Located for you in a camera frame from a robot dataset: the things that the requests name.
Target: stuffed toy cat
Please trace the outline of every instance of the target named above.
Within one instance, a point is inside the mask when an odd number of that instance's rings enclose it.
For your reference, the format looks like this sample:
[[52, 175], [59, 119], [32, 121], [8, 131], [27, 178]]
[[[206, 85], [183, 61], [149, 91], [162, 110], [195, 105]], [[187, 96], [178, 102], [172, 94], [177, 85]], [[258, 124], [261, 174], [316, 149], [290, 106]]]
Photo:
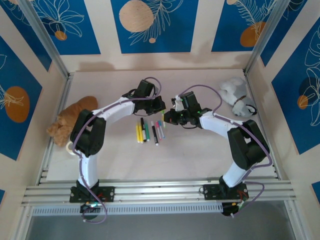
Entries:
[[53, 137], [53, 142], [59, 147], [63, 147], [69, 140], [79, 113], [87, 109], [89, 111], [96, 110], [98, 108], [98, 101], [94, 96], [85, 96], [76, 103], [68, 106], [65, 110], [62, 110], [57, 116], [56, 122], [46, 129], [46, 132]]
[[232, 112], [236, 116], [249, 118], [257, 114], [256, 104], [247, 96], [247, 84], [241, 77], [222, 82], [218, 92], [226, 103], [233, 106]]

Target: white table surface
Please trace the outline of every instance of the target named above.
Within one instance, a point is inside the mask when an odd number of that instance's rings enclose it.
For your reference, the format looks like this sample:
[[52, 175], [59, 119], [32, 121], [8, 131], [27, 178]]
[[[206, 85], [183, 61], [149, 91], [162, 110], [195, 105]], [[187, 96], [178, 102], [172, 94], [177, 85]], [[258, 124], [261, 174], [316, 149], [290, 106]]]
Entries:
[[[66, 106], [84, 96], [95, 96], [99, 108], [118, 100], [121, 95], [138, 86], [140, 80], [155, 77], [162, 83], [161, 96], [167, 110], [172, 108], [171, 98], [195, 84], [205, 84], [218, 89], [221, 81], [234, 76], [243, 77], [241, 69], [157, 70], [157, 71], [109, 71], [76, 72], [71, 83]], [[192, 89], [202, 108], [214, 109], [219, 98], [210, 89]], [[232, 107], [225, 102], [218, 114], [235, 120]], [[137, 143], [136, 122], [140, 117], [131, 115], [115, 122], [106, 130], [104, 145], [98, 155], [98, 177], [101, 180], [155, 180], [195, 179], [220, 177], [232, 163], [229, 141], [222, 136], [203, 129], [183, 129], [166, 124], [165, 139], [155, 146], [154, 141]], [[161, 119], [161, 114], [144, 118], [150, 121]], [[79, 163], [64, 147], [52, 150], [47, 181], [76, 180]], [[274, 177], [273, 167], [263, 167], [250, 176]]]

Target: pink marker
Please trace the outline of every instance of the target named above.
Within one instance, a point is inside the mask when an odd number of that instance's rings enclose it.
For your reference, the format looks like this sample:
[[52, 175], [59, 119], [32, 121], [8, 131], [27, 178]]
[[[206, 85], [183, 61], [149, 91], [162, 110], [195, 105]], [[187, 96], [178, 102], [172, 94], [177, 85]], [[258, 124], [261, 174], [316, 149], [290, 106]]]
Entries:
[[158, 129], [159, 140], [161, 140], [162, 138], [161, 138], [160, 127], [159, 127], [158, 121], [155, 122], [155, 125], [156, 125], [156, 129]]

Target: metal vent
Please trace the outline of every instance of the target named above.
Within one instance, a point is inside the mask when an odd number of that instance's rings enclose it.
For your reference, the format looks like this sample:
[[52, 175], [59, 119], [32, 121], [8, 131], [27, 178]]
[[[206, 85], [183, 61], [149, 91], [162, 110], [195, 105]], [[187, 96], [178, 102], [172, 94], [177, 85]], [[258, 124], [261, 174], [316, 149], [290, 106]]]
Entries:
[[[184, 204], [137, 204], [107, 206], [108, 215], [142, 215], [142, 214], [191, 214], [191, 213], [222, 213], [221, 203], [184, 203]], [[104, 209], [86, 215], [104, 214]], [[38, 206], [33, 216], [78, 216], [80, 206]]]

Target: wallpaper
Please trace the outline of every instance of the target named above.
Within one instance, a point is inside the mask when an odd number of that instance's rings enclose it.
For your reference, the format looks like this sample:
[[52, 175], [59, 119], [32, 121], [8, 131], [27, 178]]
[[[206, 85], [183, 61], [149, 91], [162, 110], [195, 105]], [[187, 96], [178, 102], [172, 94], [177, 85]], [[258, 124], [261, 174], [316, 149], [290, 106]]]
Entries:
[[37, 56], [43, 67], [48, 71], [51, 65], [51, 58], [44, 46], [38, 39], [36, 33], [25, 18], [15, 0], [0, 0], [0, 5], [6, 12], [12, 23], [18, 29], [24, 40], [28, 43], [34, 54]]
[[190, 52], [198, 0], [111, 0], [121, 53]]
[[263, 64], [266, 66], [270, 61], [271, 57], [277, 50], [278, 46], [286, 36], [291, 25], [296, 20], [300, 11], [306, 4], [307, 0], [291, 0], [285, 12], [282, 15], [278, 25], [272, 33], [268, 43], [266, 44], [263, 52], [261, 53], [261, 59]]
[[251, 51], [277, 0], [225, 0], [212, 52]]
[[4, 196], [5, 196], [5, 191], [0, 189], [0, 207], [1, 207], [2, 199], [4, 199]]
[[298, 152], [320, 144], [320, 18], [272, 85]]
[[0, 154], [17, 160], [42, 86], [0, 37]]
[[[0, 0], [22, 35], [31, 28], [16, 0]], [[36, 13], [61, 55], [100, 54], [84, 0], [32, 0]]]

